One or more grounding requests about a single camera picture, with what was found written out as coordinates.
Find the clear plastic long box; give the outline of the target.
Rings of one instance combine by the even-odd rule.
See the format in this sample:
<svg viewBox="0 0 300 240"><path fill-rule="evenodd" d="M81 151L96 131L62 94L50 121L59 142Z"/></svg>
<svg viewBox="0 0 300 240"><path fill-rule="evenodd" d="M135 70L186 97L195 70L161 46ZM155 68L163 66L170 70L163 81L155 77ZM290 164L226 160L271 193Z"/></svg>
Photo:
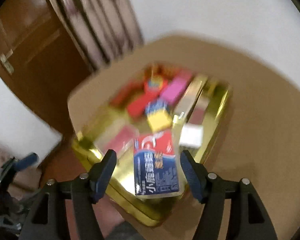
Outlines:
<svg viewBox="0 0 300 240"><path fill-rule="evenodd" d="M139 136L139 130L127 120L118 118L106 125L105 130L94 140L94 146L105 154L107 150L114 150L120 159Z"/></svg>

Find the clear floss pick box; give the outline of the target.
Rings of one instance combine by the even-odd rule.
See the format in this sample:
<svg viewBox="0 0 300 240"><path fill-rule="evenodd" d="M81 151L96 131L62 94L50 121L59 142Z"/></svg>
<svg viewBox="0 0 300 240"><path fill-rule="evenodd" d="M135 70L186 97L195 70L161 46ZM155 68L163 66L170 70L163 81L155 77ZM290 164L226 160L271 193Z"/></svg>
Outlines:
<svg viewBox="0 0 300 240"><path fill-rule="evenodd" d="M133 144L134 189L138 198L181 194L177 155L170 130L143 134Z"/></svg>

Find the white small block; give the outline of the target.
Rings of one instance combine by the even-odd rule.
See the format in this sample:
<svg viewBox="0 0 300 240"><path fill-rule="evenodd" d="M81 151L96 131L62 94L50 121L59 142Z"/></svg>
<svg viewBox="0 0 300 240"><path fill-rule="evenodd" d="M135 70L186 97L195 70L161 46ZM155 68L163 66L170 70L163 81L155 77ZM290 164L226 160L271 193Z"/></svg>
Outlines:
<svg viewBox="0 0 300 240"><path fill-rule="evenodd" d="M202 125L184 124L179 138L179 146L200 148L203 143L204 128Z"/></svg>

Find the gold red toffee tin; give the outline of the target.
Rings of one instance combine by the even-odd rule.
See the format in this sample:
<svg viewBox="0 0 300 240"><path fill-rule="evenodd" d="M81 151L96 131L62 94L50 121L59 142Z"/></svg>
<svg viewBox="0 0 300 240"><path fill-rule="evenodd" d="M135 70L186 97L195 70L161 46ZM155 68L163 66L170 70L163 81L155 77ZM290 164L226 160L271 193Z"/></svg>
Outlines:
<svg viewBox="0 0 300 240"><path fill-rule="evenodd" d="M72 143L79 161L86 169L90 169L95 163L100 162L106 154L102 154L94 146L94 140L105 130L106 125L111 124L114 120L118 118L127 120L139 130L139 136L153 133L149 127L145 111L138 118L131 118L127 112L127 106L144 94L143 82L145 80L154 76L162 76L168 80L169 84L182 70L192 72L192 80L196 75L205 75L208 80L185 120L177 120L176 116L173 115L174 109L183 95L174 105L168 105L172 125L162 130L172 132L174 151L177 155L181 194L165 198L138 198L135 195L134 142L121 155L120 159L117 158L116 167L106 189L106 194L118 206L148 227L155 227L163 223L188 190L186 178L180 165L181 152L189 150L198 163L204 163L208 158L218 136L220 123L224 118L224 112L231 96L230 86L197 70L168 62L151 62L140 66L133 72L122 69L108 69L95 76L86 85L83 85L71 98L71 102L76 102L81 109L92 112L84 125L76 127L76 136ZM179 146L180 133L184 124L203 126L203 143L200 148Z"/></svg>

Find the pink small block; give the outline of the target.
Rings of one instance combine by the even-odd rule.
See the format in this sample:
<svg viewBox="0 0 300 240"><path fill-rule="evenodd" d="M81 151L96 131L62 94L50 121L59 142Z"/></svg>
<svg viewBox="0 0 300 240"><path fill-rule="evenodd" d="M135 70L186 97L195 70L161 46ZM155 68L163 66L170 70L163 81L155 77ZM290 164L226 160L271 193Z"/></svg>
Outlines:
<svg viewBox="0 0 300 240"><path fill-rule="evenodd" d="M192 77L192 72L188 70L180 71L160 93L159 99L166 101L169 105L174 105L185 92Z"/></svg>

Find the brown wooden door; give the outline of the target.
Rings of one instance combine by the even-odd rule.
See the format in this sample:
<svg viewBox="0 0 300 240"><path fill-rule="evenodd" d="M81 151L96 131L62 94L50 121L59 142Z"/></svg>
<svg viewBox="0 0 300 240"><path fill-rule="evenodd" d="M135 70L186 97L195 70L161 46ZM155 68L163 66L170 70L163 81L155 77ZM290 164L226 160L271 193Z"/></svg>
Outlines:
<svg viewBox="0 0 300 240"><path fill-rule="evenodd" d="M29 109L64 136L74 129L71 91L90 75L87 64L48 0L5 0L0 7L0 77Z"/></svg>

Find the yellow red striped cube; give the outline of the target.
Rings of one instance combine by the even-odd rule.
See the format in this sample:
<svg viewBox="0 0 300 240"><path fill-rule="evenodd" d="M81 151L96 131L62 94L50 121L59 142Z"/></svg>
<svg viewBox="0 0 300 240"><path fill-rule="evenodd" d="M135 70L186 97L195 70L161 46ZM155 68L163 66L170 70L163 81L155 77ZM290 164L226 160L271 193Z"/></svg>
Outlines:
<svg viewBox="0 0 300 240"><path fill-rule="evenodd" d="M172 125L172 118L166 109L148 114L147 121L153 133L167 129Z"/></svg>

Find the red rectangular box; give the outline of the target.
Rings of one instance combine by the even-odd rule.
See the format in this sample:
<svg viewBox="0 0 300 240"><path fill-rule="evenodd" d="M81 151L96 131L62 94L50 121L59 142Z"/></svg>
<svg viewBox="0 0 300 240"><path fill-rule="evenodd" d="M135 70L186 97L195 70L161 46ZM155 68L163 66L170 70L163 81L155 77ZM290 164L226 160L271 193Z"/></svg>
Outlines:
<svg viewBox="0 0 300 240"><path fill-rule="evenodd" d="M131 118L138 118L139 116L143 115L146 106L156 99L158 93L145 93L135 99L127 106L127 112Z"/></svg>

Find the blue patterned oval tin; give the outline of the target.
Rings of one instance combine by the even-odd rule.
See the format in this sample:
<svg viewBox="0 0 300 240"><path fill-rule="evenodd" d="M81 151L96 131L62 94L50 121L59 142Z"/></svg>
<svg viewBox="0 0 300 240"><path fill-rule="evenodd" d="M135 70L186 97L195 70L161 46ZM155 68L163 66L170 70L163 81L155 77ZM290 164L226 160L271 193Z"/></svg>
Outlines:
<svg viewBox="0 0 300 240"><path fill-rule="evenodd" d="M147 116L149 116L149 115L156 113L157 111L161 111L161 110L168 111L168 109L169 109L169 106L165 100L156 99L147 104L147 106L145 108L145 114Z"/></svg>

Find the beige patterned curtain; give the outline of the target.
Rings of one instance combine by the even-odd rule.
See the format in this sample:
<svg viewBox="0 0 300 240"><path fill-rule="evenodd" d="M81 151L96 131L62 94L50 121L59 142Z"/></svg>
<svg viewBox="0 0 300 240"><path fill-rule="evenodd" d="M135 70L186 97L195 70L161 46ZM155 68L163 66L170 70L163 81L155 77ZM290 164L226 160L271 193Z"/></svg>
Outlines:
<svg viewBox="0 0 300 240"><path fill-rule="evenodd" d="M130 0L49 0L90 70L143 44Z"/></svg>

